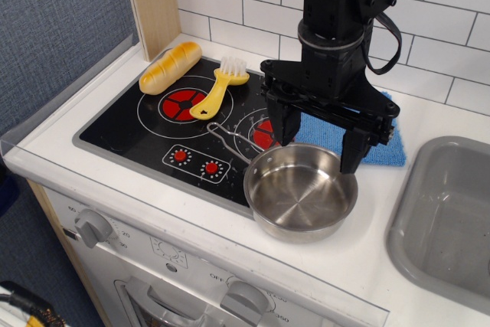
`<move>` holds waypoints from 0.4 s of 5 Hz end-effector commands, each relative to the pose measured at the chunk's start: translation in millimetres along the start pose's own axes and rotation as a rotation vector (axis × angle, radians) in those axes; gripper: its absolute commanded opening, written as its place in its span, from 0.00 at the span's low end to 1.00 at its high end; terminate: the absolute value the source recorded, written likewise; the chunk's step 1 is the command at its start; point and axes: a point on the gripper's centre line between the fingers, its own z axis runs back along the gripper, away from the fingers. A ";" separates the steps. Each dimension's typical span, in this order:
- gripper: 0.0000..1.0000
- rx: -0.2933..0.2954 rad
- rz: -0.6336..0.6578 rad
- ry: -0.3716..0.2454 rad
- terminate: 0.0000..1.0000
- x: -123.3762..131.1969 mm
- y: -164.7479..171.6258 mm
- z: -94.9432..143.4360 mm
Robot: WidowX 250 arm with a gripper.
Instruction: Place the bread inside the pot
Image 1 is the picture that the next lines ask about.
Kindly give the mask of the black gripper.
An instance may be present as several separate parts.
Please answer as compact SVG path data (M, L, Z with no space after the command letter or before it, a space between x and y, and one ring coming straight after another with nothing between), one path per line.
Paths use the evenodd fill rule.
M342 174L354 174L371 146L386 145L394 135L398 105L374 89L366 73L385 74L398 56L382 68L369 61L372 27L355 30L345 39L324 37L299 27L299 61L265 60L262 94L273 135L281 146L296 136L305 113L345 130Z

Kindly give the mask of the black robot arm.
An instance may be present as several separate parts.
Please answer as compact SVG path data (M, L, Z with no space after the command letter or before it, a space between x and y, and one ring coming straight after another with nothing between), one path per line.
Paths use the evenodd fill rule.
M260 65L262 93L277 142L296 137L302 114L341 127L340 170L357 171L370 149L389 143L397 104L368 81L374 23L395 38L399 28L386 10L397 0L303 0L298 61L265 60Z

